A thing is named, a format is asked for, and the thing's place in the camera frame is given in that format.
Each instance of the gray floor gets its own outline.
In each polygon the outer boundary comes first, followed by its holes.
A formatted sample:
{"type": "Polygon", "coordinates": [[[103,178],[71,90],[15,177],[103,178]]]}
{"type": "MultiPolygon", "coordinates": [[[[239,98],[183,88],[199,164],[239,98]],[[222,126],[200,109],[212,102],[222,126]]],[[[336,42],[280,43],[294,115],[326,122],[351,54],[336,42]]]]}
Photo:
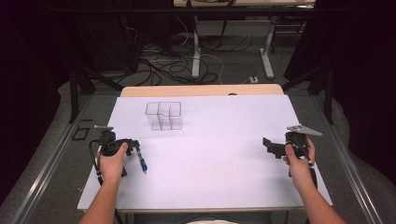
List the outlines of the gray floor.
{"type": "MultiPolygon", "coordinates": [[[[223,40],[227,43],[225,49],[235,46],[243,37],[226,38],[223,40]]],[[[299,36],[282,35],[276,38],[276,50],[270,55],[270,60],[276,74],[275,79],[265,77],[261,59],[259,57],[258,47],[262,43],[260,39],[254,39],[253,44],[245,51],[241,52],[203,52],[212,56],[205,56],[210,72],[219,74],[221,71],[221,83],[223,84],[240,84],[248,80],[250,76],[257,76],[259,83],[285,83],[283,73],[289,63],[291,54],[297,44],[299,36]]],[[[184,47],[178,51],[188,52],[184,47]]],[[[168,58],[162,56],[154,60],[168,58]]],[[[133,86],[147,77],[145,74],[135,74],[125,78],[120,84],[124,86],[133,86]]],[[[187,77],[189,72],[180,72],[181,76],[187,77]]],[[[49,130],[31,159],[18,183],[10,192],[5,202],[0,208],[1,223],[75,223],[82,216],[82,212],[76,209],[77,202],[81,192],[78,190],[87,178],[87,173],[91,169],[87,143],[83,141],[71,141],[70,138],[62,139],[63,136],[69,136],[74,133],[77,126],[91,127],[93,124],[106,124],[115,104],[118,92],[111,90],[103,83],[94,81],[97,92],[93,96],[80,97],[81,113],[76,123],[68,125],[67,121],[70,116],[69,89],[67,84],[63,85],[59,92],[62,95],[61,105],[56,117],[52,122],[49,130]],[[82,119],[93,119],[93,121],[81,121],[82,119]],[[57,148],[64,148],[64,151],[57,152],[57,148]],[[50,164],[50,159],[57,158],[56,162],[50,164]],[[48,174],[42,173],[43,167],[51,165],[51,171],[48,174]],[[34,188],[39,183],[39,177],[46,177],[49,181],[44,184],[41,190],[34,188]],[[27,196],[35,196],[37,200],[29,201],[27,196]]],[[[296,114],[301,123],[312,127],[327,135],[331,135],[327,129],[326,122],[317,109],[317,101],[307,95],[306,86],[308,83],[302,83],[286,92],[290,96],[296,114]]],[[[161,85],[180,85],[163,77],[161,85]]],[[[344,146],[348,142],[348,123],[345,119],[342,108],[336,102],[333,104],[333,118],[335,121],[334,129],[344,146]]],[[[97,137],[97,133],[90,131],[88,139],[97,137]]],[[[373,223],[367,220],[367,213],[364,210],[364,203],[357,194],[359,189],[353,187],[353,181],[346,175],[345,167],[338,158],[337,145],[329,137],[314,138],[314,141],[320,146],[318,154],[318,166],[322,172],[327,187],[330,189],[335,210],[344,217],[348,223],[373,223]]],[[[375,169],[364,162],[354,159],[354,165],[360,179],[363,182],[364,192],[370,196],[377,212],[383,223],[392,223],[396,216],[392,211],[396,208],[396,190],[395,187],[375,169]]],[[[272,213],[273,223],[284,222],[284,212],[272,213]]],[[[290,223],[304,223],[306,216],[304,211],[290,212],[290,223]]]]}

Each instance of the white cable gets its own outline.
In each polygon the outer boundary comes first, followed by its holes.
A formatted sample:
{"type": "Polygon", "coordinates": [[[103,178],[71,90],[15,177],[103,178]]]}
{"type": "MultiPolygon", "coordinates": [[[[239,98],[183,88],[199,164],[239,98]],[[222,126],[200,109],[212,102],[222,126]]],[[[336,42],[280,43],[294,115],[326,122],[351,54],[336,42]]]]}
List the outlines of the white cable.
{"type": "Polygon", "coordinates": [[[189,40],[189,30],[187,29],[187,26],[183,23],[183,21],[181,21],[181,19],[179,19],[178,17],[176,17],[176,18],[180,21],[181,25],[183,25],[184,29],[186,30],[186,39],[184,40],[183,43],[181,43],[181,44],[177,47],[177,49],[178,49],[178,48],[182,47],[184,44],[186,44],[187,41],[189,40]]]}

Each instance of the table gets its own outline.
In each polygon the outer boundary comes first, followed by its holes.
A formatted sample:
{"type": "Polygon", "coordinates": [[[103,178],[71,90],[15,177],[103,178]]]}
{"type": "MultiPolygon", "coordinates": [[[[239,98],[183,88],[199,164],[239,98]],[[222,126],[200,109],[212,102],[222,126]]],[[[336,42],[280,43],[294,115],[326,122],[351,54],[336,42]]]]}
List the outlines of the table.
{"type": "MultiPolygon", "coordinates": [[[[175,7],[186,7],[187,0],[174,0],[175,7]]],[[[228,2],[205,3],[191,0],[192,7],[226,7],[228,2]]],[[[282,7],[282,6],[307,6],[315,4],[315,0],[236,0],[233,7],[282,7]]],[[[194,32],[194,56],[192,63],[192,77],[199,76],[199,65],[201,49],[198,37],[200,35],[220,35],[222,21],[198,21],[195,17],[196,31],[194,32]]],[[[274,78],[274,72],[268,52],[271,46],[274,30],[276,27],[276,17],[271,17],[269,21],[227,21],[228,29],[224,30],[223,35],[254,35],[265,36],[264,48],[260,49],[262,64],[265,75],[274,78]]]]}
{"type": "MultiPolygon", "coordinates": [[[[284,141],[286,127],[297,123],[289,97],[277,85],[125,88],[108,125],[118,138],[139,140],[148,171],[142,171],[135,151],[125,157],[128,175],[121,180],[117,208],[122,213],[301,209],[287,165],[262,145],[264,136],[284,141]],[[160,101],[181,102],[182,130],[150,129],[146,105],[160,101]]],[[[332,204],[318,170],[317,175],[319,191],[332,204]]],[[[88,209],[99,188],[92,169],[78,209],[88,209]]]]}

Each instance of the hand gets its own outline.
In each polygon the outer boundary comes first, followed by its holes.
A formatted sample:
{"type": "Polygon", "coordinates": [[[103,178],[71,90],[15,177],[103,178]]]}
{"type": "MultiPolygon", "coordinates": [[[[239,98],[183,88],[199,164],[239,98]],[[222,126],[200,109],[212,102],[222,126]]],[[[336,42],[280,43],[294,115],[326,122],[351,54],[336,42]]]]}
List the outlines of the hand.
{"type": "Polygon", "coordinates": [[[114,156],[98,156],[98,160],[100,160],[100,171],[105,183],[120,183],[123,168],[123,157],[127,149],[128,144],[122,143],[119,151],[114,156]]]}
{"type": "MultiPolygon", "coordinates": [[[[308,156],[311,159],[311,161],[315,163],[316,149],[314,143],[309,138],[307,138],[307,143],[309,146],[308,156]]],[[[308,168],[308,160],[307,159],[299,160],[294,154],[294,150],[291,145],[286,145],[285,151],[287,157],[284,157],[283,161],[285,161],[286,164],[290,166],[290,174],[291,174],[291,178],[293,179],[294,187],[300,191],[303,188],[314,186],[308,168]]]]}

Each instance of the handheld controller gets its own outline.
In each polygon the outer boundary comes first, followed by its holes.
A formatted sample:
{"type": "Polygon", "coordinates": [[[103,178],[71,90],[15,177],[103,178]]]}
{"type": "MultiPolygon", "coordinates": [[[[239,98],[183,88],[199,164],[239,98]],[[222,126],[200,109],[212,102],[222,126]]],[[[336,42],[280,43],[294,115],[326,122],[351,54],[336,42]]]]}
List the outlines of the handheld controller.
{"type": "MultiPolygon", "coordinates": [[[[124,142],[128,144],[128,148],[125,152],[127,156],[132,155],[131,152],[134,151],[134,147],[139,147],[139,142],[137,140],[128,138],[116,140],[115,133],[111,132],[110,130],[105,130],[102,132],[102,135],[99,138],[99,145],[101,146],[100,153],[107,157],[114,156],[119,151],[122,143],[124,142]]],[[[121,176],[124,177],[126,175],[127,173],[125,167],[123,167],[121,176]]]]}
{"type": "MultiPolygon", "coordinates": [[[[285,135],[286,142],[287,144],[291,144],[296,157],[308,155],[309,147],[305,133],[288,132],[285,135]]],[[[266,138],[262,139],[262,144],[267,147],[267,152],[275,154],[275,158],[280,159],[282,156],[286,156],[285,144],[272,143],[266,138]]]]}

